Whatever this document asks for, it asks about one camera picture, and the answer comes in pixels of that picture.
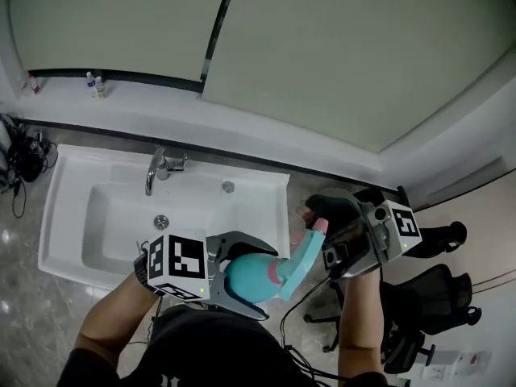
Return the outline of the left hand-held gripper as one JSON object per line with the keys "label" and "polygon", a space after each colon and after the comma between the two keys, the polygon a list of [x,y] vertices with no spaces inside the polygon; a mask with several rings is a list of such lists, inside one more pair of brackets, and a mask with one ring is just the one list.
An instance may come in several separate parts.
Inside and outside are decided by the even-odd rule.
{"label": "left hand-held gripper", "polygon": [[234,260],[254,253],[278,256],[271,245],[241,231],[196,239],[160,235],[148,245],[147,283],[152,289],[183,302],[218,301],[218,306],[223,309],[265,321],[269,315],[237,296],[219,266],[221,260]]}

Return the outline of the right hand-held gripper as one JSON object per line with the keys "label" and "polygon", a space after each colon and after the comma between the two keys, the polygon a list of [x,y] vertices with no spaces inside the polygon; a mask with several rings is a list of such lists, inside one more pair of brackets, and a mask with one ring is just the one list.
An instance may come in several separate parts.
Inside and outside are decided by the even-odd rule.
{"label": "right hand-held gripper", "polygon": [[319,218],[328,221],[322,255],[332,280],[370,273],[422,242],[413,211],[390,200],[375,206],[317,193],[306,200],[305,207],[307,229]]}

